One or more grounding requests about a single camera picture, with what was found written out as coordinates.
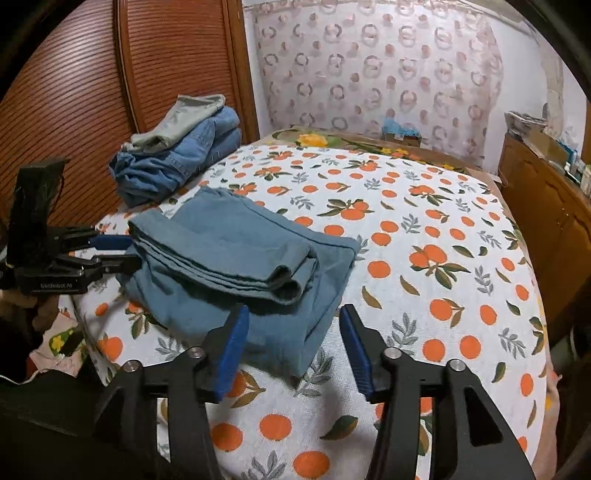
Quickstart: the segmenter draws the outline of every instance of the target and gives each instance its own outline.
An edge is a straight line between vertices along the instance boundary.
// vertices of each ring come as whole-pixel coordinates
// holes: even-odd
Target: yellow flower
[[[64,346],[64,340],[61,339],[60,335],[56,335],[54,338],[51,339],[51,349],[54,352],[59,352],[61,347]]]
[[[325,147],[329,144],[326,137],[317,134],[300,135],[297,141],[302,147]]]

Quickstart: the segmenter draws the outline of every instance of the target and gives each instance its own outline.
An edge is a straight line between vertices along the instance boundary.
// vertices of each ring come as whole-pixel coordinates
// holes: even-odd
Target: folded blue towel
[[[278,375],[306,372],[360,248],[208,187],[171,219],[148,210],[130,225],[128,253],[142,259],[131,278],[119,277],[130,298],[191,343],[245,303],[245,360]]]

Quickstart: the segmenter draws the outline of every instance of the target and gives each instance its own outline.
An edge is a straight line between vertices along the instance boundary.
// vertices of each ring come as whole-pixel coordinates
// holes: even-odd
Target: orange print bedsheet
[[[413,161],[403,151],[397,157],[250,145],[151,207],[172,216],[207,184],[310,229],[357,239],[362,248],[342,303],[353,303],[388,345],[417,360],[466,361],[532,461],[544,417],[545,321],[519,232],[485,184]],[[137,211],[122,208],[101,227],[124,233]],[[79,297],[77,308],[105,383],[126,360],[156,364],[188,347],[142,306],[126,301],[112,277]],[[105,349],[110,341],[122,348]],[[343,480],[365,477],[382,405],[369,405],[357,392],[335,318],[300,382],[241,365],[227,398],[207,410],[228,478]],[[166,455],[165,401],[159,412]],[[431,430],[425,398],[421,480],[428,478]]]

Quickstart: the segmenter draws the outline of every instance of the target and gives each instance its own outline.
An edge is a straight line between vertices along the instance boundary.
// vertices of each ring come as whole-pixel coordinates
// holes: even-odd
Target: blue gripper pad
[[[373,403],[376,393],[375,375],[382,376],[385,373],[382,371],[380,355],[386,344],[377,330],[363,326],[361,318],[351,304],[341,307],[339,327],[357,390],[365,395],[367,401]]]
[[[127,250],[133,242],[129,235],[105,235],[102,233],[92,237],[88,246],[97,250]]]
[[[210,367],[206,377],[199,376],[198,390],[204,391],[205,401],[219,403],[232,388],[238,363],[246,344],[250,312],[246,305],[237,304],[226,323],[210,330],[201,347],[207,353]]]

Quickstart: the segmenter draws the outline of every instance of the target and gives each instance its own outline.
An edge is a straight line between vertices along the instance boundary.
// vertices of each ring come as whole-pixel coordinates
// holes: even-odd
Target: folded clothes stack
[[[161,202],[240,146],[240,120],[224,101],[180,95],[156,128],[132,135],[109,163],[127,206]]]

